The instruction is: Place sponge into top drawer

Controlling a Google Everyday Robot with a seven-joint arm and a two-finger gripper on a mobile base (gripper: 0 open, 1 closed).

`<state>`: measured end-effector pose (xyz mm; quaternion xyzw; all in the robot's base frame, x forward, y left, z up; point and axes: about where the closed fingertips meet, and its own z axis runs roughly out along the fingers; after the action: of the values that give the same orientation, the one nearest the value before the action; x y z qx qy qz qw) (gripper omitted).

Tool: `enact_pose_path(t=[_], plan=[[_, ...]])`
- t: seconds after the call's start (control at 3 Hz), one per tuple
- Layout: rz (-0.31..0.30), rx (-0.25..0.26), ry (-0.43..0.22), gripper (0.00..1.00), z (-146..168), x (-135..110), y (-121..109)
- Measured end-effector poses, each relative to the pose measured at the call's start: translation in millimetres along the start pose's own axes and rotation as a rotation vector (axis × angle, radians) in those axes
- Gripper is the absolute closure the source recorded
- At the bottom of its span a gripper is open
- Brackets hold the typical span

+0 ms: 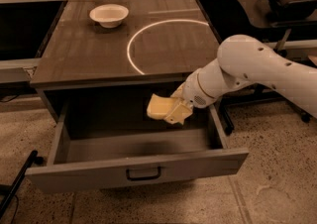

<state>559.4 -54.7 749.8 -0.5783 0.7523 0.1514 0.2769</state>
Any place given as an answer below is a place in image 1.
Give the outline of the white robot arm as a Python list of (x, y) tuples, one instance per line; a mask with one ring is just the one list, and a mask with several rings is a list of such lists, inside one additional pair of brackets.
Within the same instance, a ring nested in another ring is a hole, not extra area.
[(317, 69), (290, 61), (255, 38), (232, 36), (217, 57), (192, 72), (173, 93), (176, 99), (163, 120), (182, 123), (194, 108), (205, 108), (226, 93), (258, 83), (317, 117)]

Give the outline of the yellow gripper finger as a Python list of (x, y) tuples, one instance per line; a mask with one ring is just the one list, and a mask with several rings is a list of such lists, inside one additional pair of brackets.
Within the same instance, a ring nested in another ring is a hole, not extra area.
[(183, 99), (183, 86), (184, 84), (179, 85), (177, 89), (171, 94), (171, 97)]
[(184, 124), (186, 118), (191, 116), (193, 113), (193, 106), (188, 104), (185, 100), (181, 98), (173, 98), (173, 103), (168, 109), (163, 120), (169, 124), (179, 123)]

